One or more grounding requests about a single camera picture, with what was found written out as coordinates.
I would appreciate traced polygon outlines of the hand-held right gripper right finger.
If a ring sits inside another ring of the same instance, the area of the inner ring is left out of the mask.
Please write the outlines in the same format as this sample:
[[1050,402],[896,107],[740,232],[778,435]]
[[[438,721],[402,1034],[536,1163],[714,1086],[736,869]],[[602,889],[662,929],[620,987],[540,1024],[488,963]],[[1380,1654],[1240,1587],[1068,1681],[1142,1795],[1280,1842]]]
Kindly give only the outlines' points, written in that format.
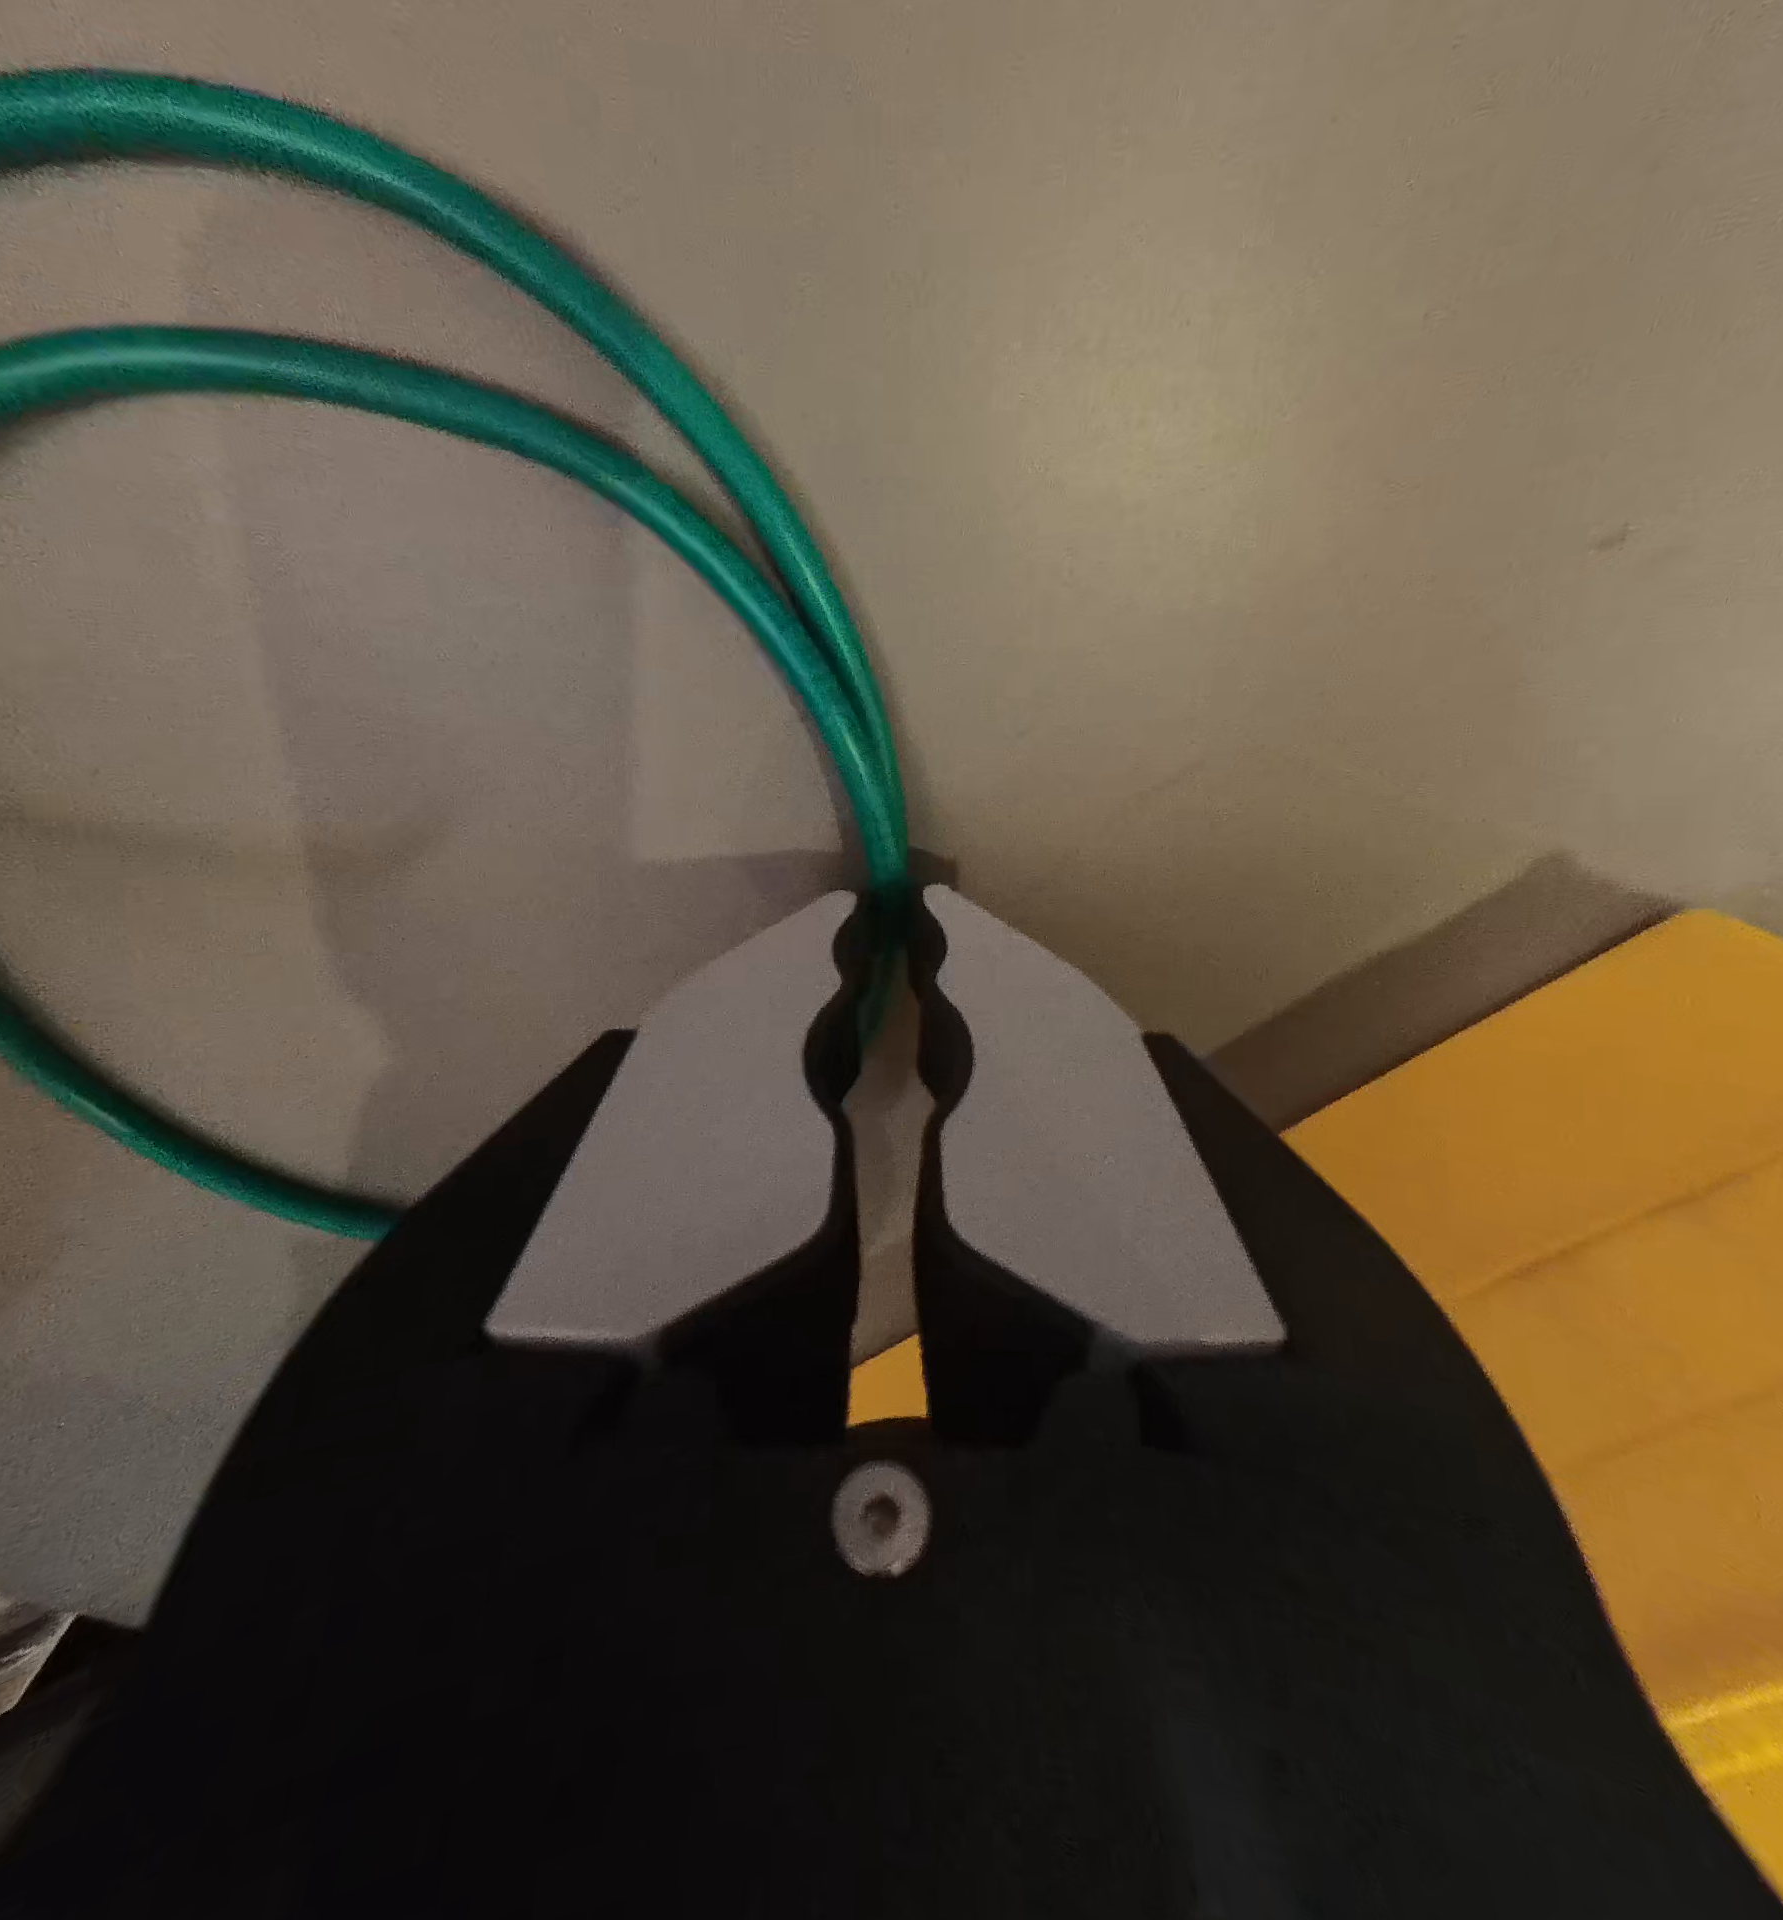
[[928,1414],[1026,1444],[1068,1379],[1278,1353],[1288,1327],[1134,1018],[932,882],[908,922],[932,1099],[912,1217]]

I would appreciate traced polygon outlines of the yellow plastic bin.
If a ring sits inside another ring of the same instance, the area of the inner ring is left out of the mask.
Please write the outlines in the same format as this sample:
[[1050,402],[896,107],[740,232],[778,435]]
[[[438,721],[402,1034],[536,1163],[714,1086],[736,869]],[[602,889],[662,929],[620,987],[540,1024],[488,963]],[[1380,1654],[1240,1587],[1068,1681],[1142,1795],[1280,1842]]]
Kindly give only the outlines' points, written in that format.
[[1026,1916],[1783,1916],[1783,940],[1667,917],[1276,1131],[1146,1041],[1288,1341],[1066,1382],[1000,1761],[1140,1801]]

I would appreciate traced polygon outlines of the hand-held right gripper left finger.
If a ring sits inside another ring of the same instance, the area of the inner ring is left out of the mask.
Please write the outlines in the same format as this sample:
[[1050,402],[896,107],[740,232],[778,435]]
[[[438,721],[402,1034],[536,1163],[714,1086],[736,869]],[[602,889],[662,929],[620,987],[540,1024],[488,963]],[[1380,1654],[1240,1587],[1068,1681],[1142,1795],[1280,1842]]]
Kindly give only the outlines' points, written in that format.
[[752,1444],[850,1406],[862,901],[832,889],[638,1024],[486,1317],[520,1350],[704,1379]]

